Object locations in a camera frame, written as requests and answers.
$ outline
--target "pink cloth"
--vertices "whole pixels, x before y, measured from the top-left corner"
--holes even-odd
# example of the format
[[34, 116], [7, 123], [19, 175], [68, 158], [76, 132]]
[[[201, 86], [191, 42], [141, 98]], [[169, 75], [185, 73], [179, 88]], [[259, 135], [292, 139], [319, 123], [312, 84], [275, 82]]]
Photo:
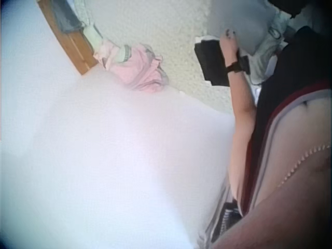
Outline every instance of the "pink cloth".
[[120, 48], [111, 41], [104, 40], [93, 56], [130, 89], [158, 92], [168, 83], [165, 72], [160, 68], [162, 57], [155, 56], [149, 46], [140, 44], [132, 47], [131, 56], [127, 61], [115, 62], [119, 51]]

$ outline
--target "black wristwatch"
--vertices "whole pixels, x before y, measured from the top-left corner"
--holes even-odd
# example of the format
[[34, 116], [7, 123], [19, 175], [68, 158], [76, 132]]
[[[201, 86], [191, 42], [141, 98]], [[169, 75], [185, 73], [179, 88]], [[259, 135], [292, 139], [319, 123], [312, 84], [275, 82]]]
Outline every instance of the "black wristwatch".
[[227, 74], [230, 72], [238, 73], [238, 72], [243, 71], [243, 69], [242, 69], [239, 61], [236, 61], [236, 62], [233, 62], [230, 66], [228, 66], [226, 68], [226, 71], [227, 71]]

